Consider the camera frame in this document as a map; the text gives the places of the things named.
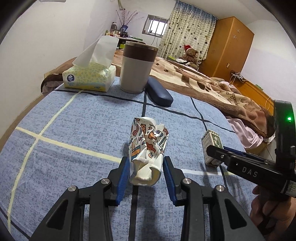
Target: pink sheet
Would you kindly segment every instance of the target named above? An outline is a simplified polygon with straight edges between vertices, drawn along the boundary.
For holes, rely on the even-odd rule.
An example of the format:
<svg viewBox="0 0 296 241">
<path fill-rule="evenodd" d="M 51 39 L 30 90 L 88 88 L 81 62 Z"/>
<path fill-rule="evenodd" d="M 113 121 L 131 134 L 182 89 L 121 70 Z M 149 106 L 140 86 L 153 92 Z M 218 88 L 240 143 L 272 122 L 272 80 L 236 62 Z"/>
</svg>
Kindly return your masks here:
<svg viewBox="0 0 296 241">
<path fill-rule="evenodd" d="M 250 127 L 245 126 L 240 119 L 230 116 L 226 116 L 226 119 L 246 150 L 256 148 L 262 143 L 263 137 L 256 134 Z"/>
</svg>

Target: tissue box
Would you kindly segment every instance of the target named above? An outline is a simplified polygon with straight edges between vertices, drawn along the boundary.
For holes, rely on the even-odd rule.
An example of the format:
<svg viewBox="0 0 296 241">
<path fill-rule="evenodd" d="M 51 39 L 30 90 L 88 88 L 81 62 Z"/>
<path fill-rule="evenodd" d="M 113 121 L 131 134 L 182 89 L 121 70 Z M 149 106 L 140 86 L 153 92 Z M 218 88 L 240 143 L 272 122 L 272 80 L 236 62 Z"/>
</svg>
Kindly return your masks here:
<svg viewBox="0 0 296 241">
<path fill-rule="evenodd" d="M 202 148 L 205 156 L 206 165 L 218 167 L 221 165 L 222 162 L 207 155 L 207 147 L 209 145 L 223 149 L 223 145 L 219 137 L 219 134 L 211 130 L 207 130 L 204 136 L 202 137 Z"/>
<path fill-rule="evenodd" d="M 95 62 L 88 67 L 74 65 L 63 72 L 63 81 L 66 88 L 77 88 L 107 92 L 115 79 L 116 66 L 109 68 Z"/>
</svg>

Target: human hand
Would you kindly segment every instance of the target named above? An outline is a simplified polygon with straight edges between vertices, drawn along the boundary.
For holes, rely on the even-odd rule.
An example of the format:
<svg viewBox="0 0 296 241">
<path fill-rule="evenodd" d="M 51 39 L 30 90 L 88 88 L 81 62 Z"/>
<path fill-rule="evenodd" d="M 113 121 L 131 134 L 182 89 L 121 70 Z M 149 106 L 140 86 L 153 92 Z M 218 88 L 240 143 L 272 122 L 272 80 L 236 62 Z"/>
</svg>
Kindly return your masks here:
<svg viewBox="0 0 296 241">
<path fill-rule="evenodd" d="M 259 186 L 253 189 L 253 194 L 260 194 Z M 253 223 L 258 226 L 263 220 L 262 213 L 268 215 L 277 203 L 277 201 L 267 201 L 264 206 L 261 207 L 259 196 L 255 197 L 251 204 L 252 210 L 250 213 L 250 218 Z M 271 218 L 277 221 L 274 230 L 265 237 L 267 241 L 277 240 L 287 230 L 295 217 L 295 211 L 295 198 L 290 197 L 288 200 L 279 203 L 277 208 L 270 215 Z"/>
</svg>

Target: brown tumbler band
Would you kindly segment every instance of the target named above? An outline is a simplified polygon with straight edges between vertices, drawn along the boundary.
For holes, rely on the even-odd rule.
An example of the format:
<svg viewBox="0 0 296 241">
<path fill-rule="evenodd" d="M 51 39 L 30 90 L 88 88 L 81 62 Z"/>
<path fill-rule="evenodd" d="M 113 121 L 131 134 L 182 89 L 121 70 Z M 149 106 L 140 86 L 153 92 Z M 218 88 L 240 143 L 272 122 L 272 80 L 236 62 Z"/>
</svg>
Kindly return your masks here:
<svg viewBox="0 0 296 241">
<path fill-rule="evenodd" d="M 157 51 L 158 48 L 150 45 L 126 41 L 123 56 L 148 62 L 154 62 Z"/>
</svg>

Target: brown blanket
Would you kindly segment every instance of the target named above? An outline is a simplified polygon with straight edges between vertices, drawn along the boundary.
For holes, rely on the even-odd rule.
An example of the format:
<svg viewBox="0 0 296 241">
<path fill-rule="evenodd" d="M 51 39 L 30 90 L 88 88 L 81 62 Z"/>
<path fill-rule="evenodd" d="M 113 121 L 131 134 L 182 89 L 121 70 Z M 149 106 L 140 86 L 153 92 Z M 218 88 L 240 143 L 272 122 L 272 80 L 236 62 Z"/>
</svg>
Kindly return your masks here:
<svg viewBox="0 0 296 241">
<path fill-rule="evenodd" d="M 116 51 L 112 62 L 116 66 L 116 76 L 120 76 L 122 54 L 122 50 Z M 72 67 L 72 62 L 73 59 L 52 70 L 52 74 L 46 79 L 60 80 L 61 73 Z M 219 109 L 224 115 L 241 119 L 246 126 L 264 138 L 274 133 L 273 117 L 266 109 L 241 95 L 237 89 L 220 83 L 217 78 L 209 78 L 181 64 L 158 57 L 153 64 L 150 76 L 156 78 L 168 90 L 204 101 Z"/>
</svg>

